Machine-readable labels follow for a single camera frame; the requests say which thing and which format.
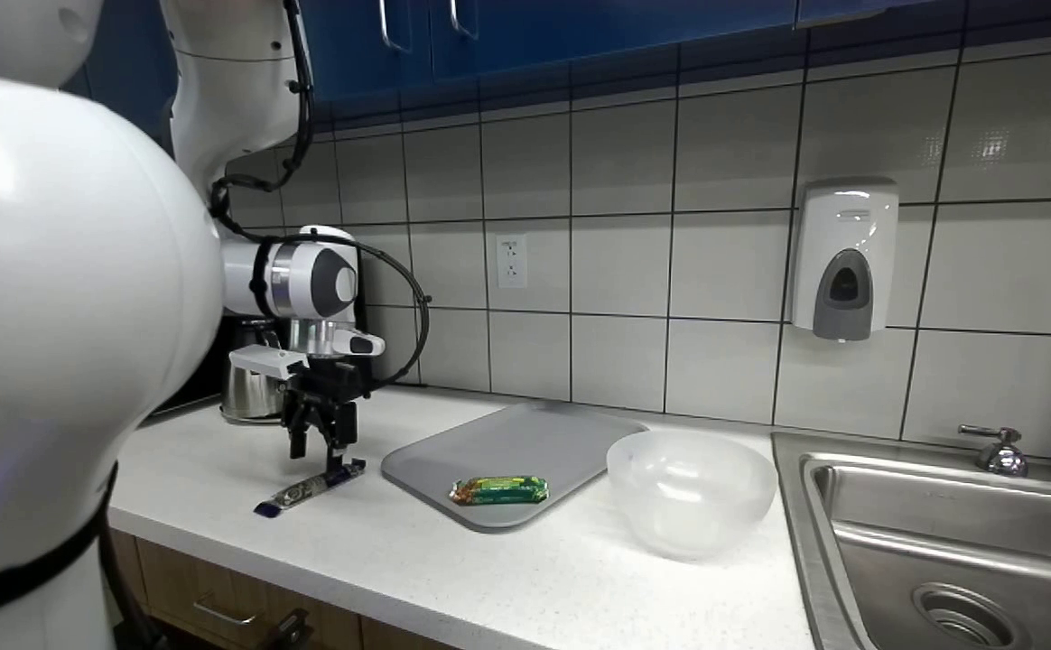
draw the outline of faucet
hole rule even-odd
[[[1017,430],[1011,424],[962,424],[958,434],[963,438],[997,438],[997,445],[991,450],[983,450],[977,466],[991,474],[1008,474],[1008,476],[1024,476],[1030,462],[1024,453],[1014,448],[1022,440]]]

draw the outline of white bowl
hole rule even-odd
[[[613,500],[655,552],[703,560],[768,507],[772,466],[717,434],[636,434],[605,448]]]

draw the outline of soap dispenser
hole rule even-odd
[[[794,327],[839,343],[884,327],[896,217],[896,182],[819,182],[805,191]]]

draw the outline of cabinet drawer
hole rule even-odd
[[[140,546],[148,613],[214,645],[262,650],[278,639],[278,621],[302,611],[315,628],[309,650],[356,650],[356,618],[258,576],[199,564],[164,546]]]
[[[366,650],[449,650],[432,639],[390,628],[383,621],[362,618]]]

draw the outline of backsplash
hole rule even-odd
[[[802,187],[869,175],[903,198],[887,327],[810,338]],[[235,217],[412,262],[415,381],[932,445],[1008,421],[1051,453],[1051,40],[337,131]],[[371,269],[368,304],[400,359],[409,291]]]

